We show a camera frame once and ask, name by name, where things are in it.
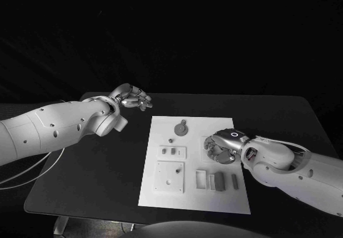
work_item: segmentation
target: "paper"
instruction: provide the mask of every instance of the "paper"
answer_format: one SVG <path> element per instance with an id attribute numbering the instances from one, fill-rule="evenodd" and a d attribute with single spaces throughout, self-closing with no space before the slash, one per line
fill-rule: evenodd
<path id="1" fill-rule="evenodd" d="M 173 129 L 182 120 L 186 120 L 189 131 L 177 136 Z M 226 128 L 234 128 L 231 118 L 153 117 L 138 206 L 251 214 L 241 162 L 222 165 L 203 161 L 203 138 Z M 160 146 L 186 147 L 183 193 L 154 192 L 156 162 L 179 162 L 159 157 Z M 196 189 L 196 170 L 206 171 L 206 189 Z M 224 173 L 225 191 L 211 191 L 208 176 L 216 172 Z M 238 190 L 232 174 L 238 178 Z"/>

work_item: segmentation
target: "black background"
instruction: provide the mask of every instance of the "black background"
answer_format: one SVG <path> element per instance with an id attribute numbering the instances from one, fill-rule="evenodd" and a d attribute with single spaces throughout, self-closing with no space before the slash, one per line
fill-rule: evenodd
<path id="1" fill-rule="evenodd" d="M 3 3 L 0 102 L 78 100 L 126 82 L 150 93 L 303 96 L 342 157 L 342 33 L 340 1 Z"/>

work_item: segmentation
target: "hole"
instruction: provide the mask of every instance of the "hole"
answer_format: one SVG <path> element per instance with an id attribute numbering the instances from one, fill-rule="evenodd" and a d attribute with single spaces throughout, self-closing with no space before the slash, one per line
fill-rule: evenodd
<path id="1" fill-rule="evenodd" d="M 309 170 L 307 177 L 313 176 L 313 170 Z"/>

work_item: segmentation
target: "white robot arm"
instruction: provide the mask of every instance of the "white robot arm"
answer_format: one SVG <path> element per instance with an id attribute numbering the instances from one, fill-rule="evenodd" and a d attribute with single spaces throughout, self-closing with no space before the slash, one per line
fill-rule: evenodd
<path id="1" fill-rule="evenodd" d="M 261 184 L 278 187 L 322 211 L 343 215 L 342 160 L 311 153 L 303 146 L 284 141 L 260 136 L 249 139 L 235 129 L 225 129 L 208 137 L 205 149 L 209 149 L 209 158 L 221 164 L 231 164 L 239 158 Z"/>
<path id="2" fill-rule="evenodd" d="M 104 136 L 121 131 L 127 120 L 120 106 L 151 107 L 150 96 L 128 83 L 108 96 L 48 105 L 0 121 L 0 166 L 28 156 L 74 145 L 88 134 Z"/>

